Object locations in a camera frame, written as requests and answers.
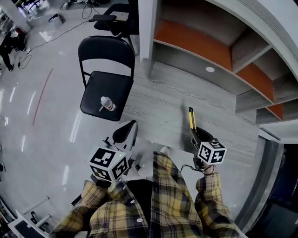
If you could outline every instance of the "red line on floor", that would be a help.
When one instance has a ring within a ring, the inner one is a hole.
[[[38,104],[37,104],[37,108],[36,108],[36,111],[35,111],[35,115],[34,115],[34,119],[33,119],[33,123],[32,123],[32,125],[34,125],[35,118],[36,118],[36,114],[37,114],[37,111],[38,111],[38,107],[39,107],[39,104],[40,104],[40,102],[41,102],[41,97],[42,97],[43,91],[45,90],[45,87],[46,87],[46,85],[47,85],[47,81],[48,81],[48,79],[50,78],[50,75],[51,75],[51,73],[52,73],[52,70],[53,70],[53,68],[51,69],[50,73],[48,74],[48,77],[47,77],[47,80],[46,80],[46,82],[45,82],[45,85],[43,86],[43,89],[42,89],[42,91],[41,91],[41,96],[40,96],[39,101],[38,101]]]

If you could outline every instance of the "person's arm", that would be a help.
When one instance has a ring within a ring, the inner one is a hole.
[[[74,207],[69,214],[51,232],[51,238],[73,238],[89,224],[92,214],[99,208],[107,192],[107,183],[103,187],[93,182],[87,182],[81,195],[81,203]]]
[[[237,226],[230,218],[230,211],[223,204],[219,173],[212,173],[212,167],[205,171],[210,174],[196,182],[198,195],[195,208],[202,221],[204,231],[219,238],[240,237]]]

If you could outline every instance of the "black office chair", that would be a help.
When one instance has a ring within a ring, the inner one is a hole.
[[[128,0],[129,4],[113,4],[103,15],[94,15],[93,20],[97,21],[94,28],[102,31],[111,31],[118,38],[127,38],[133,51],[130,35],[139,35],[139,6],[138,0]],[[128,13],[126,21],[117,20],[112,12]]]
[[[79,45],[79,61],[85,92],[81,101],[83,113],[95,117],[119,121],[134,82],[135,55],[129,44],[123,39],[112,36],[90,36]],[[124,64],[131,69],[130,76],[115,73],[83,70],[82,61],[91,59],[109,59]],[[90,76],[86,84],[85,75]],[[109,97],[116,105],[114,111],[103,108],[101,97]]]

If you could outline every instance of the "orange shelf panel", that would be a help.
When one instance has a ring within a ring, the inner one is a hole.
[[[190,51],[232,71],[230,48],[193,28],[162,20],[154,39]]]
[[[272,80],[256,65],[249,64],[236,75],[245,80],[261,92],[271,103],[274,101],[273,82]]]
[[[282,104],[277,104],[267,107],[267,109],[272,112],[281,121],[284,119],[284,107]]]

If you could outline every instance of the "plaid shirt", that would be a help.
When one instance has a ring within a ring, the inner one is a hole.
[[[84,227],[90,237],[185,238],[240,235],[223,204],[218,173],[196,183],[198,195],[193,203],[185,181],[167,156],[154,153],[150,226],[125,181],[108,189],[88,182],[82,202],[58,224],[50,237],[74,237]]]

